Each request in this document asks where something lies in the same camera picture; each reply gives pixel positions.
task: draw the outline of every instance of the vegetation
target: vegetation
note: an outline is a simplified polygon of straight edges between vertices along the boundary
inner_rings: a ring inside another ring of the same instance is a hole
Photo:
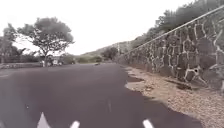
[[[76,62],[78,62],[78,63],[99,63],[99,62],[102,62],[102,57],[100,57],[100,56],[79,56],[79,57],[76,57]]]
[[[33,25],[26,24],[23,28],[19,28],[18,33],[40,48],[45,64],[50,52],[61,52],[69,44],[74,43],[71,29],[57,18],[37,19]]]
[[[221,5],[224,0],[196,0],[195,2],[183,5],[176,11],[166,10],[163,16],[156,20],[154,27],[147,33],[131,41],[132,48],[136,48],[178,26],[181,26]]]
[[[115,47],[111,47],[106,49],[101,53],[101,55],[104,57],[105,60],[113,60],[114,57],[117,55],[118,50]]]
[[[60,56],[62,64],[75,64],[75,56],[69,53],[62,54]]]

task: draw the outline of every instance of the asphalt road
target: asphalt road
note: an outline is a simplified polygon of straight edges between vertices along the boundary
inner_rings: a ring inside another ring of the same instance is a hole
[[[0,73],[0,121],[5,128],[202,128],[199,121],[125,88],[119,65],[74,65]]]

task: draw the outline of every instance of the tree canopy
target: tree canopy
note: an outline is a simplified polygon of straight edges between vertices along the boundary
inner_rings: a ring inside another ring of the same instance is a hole
[[[19,28],[18,33],[39,47],[45,60],[49,52],[64,51],[74,43],[71,29],[57,18],[38,18],[34,24],[25,24]]]

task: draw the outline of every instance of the large tree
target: large tree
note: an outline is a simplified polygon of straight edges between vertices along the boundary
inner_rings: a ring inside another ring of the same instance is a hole
[[[71,29],[57,18],[38,18],[34,24],[25,24],[19,28],[18,33],[40,48],[45,66],[50,52],[64,51],[69,44],[74,43]]]
[[[12,42],[16,39],[16,30],[11,24],[3,30],[3,36],[0,37],[0,57],[1,63],[5,63],[5,59],[12,53]]]

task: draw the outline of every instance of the white road marking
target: white road marking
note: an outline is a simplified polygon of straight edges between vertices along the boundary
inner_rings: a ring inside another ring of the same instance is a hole
[[[109,112],[111,112],[112,109],[111,109],[111,103],[110,103],[110,100],[108,100],[108,107],[109,107]]]
[[[45,118],[45,116],[44,116],[43,113],[41,113],[40,120],[39,120],[39,122],[38,122],[38,126],[37,126],[37,128],[51,128],[51,127],[48,125],[47,120],[46,120],[46,118]]]
[[[154,128],[152,123],[148,119],[143,121],[143,125],[145,128]]]
[[[78,121],[74,121],[70,128],[79,128],[80,123]]]

